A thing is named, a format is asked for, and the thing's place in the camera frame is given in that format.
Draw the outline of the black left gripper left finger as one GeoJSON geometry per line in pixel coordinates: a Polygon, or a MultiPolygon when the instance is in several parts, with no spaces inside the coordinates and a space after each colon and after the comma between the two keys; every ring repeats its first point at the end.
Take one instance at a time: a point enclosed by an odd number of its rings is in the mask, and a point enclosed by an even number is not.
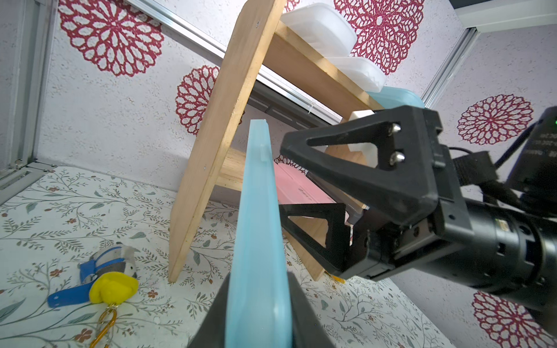
{"type": "Polygon", "coordinates": [[[188,348],[224,348],[226,329],[226,307],[230,275],[224,279],[199,330],[191,339],[188,348]]]}

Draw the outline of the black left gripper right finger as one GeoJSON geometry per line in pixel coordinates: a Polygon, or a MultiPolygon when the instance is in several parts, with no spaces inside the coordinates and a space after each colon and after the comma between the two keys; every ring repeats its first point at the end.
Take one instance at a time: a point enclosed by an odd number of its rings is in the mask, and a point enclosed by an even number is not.
{"type": "Polygon", "coordinates": [[[287,273],[292,305],[292,346],[297,348],[334,348],[303,289],[292,272],[287,273]]]}

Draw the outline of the light teal pencil case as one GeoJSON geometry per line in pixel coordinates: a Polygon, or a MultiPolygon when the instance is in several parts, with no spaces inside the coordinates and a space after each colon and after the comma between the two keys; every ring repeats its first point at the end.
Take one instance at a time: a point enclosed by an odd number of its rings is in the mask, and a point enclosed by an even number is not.
{"type": "Polygon", "coordinates": [[[291,347],[292,305],[268,123],[251,120],[226,308],[226,347],[291,347]]]}

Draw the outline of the pink pencil case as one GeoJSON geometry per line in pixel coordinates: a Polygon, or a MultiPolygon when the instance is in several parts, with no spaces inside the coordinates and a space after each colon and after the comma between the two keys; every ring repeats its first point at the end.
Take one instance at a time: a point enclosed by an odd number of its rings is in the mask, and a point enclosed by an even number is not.
{"type": "Polygon", "coordinates": [[[327,204],[335,201],[305,174],[286,164],[274,163],[279,204],[327,204]]]}

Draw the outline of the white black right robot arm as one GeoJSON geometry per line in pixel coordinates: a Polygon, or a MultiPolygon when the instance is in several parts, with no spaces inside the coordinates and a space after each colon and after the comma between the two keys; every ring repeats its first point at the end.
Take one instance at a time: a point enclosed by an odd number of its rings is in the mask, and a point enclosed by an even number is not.
{"type": "Polygon", "coordinates": [[[556,310],[556,109],[510,147],[505,183],[487,152],[452,158],[440,116],[403,106],[288,133],[281,154],[364,204],[283,204],[281,225],[328,273],[379,281],[417,269],[522,305],[556,310]]]}

